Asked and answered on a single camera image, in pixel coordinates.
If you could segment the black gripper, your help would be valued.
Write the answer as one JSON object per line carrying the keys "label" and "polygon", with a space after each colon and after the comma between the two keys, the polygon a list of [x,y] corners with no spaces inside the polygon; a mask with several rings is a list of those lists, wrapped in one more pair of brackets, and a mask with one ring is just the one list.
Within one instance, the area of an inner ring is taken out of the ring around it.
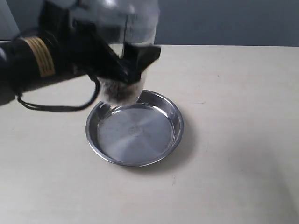
{"label": "black gripper", "polygon": [[122,81],[126,84],[140,82],[142,73],[160,58],[161,47],[153,44],[123,44],[122,58],[97,34],[93,22],[71,18],[76,9],[88,9],[80,0],[68,7],[53,1],[44,1],[39,17],[38,32],[50,39],[54,58],[63,64],[74,64],[97,77]]}

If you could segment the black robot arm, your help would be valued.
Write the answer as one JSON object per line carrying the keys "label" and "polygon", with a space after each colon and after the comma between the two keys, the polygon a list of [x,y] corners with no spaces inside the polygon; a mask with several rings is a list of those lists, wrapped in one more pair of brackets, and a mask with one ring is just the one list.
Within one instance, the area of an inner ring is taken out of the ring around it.
{"label": "black robot arm", "polygon": [[[17,100],[35,111],[76,112],[97,100],[101,80],[115,81],[123,87],[141,82],[142,73],[159,59],[160,47],[125,42],[123,55],[118,56],[99,35],[93,22],[71,18],[71,12],[83,6],[79,0],[69,7],[47,0],[37,27],[0,45],[2,105]],[[37,105],[22,100],[26,92],[83,75],[95,85],[91,99],[83,105]]]}

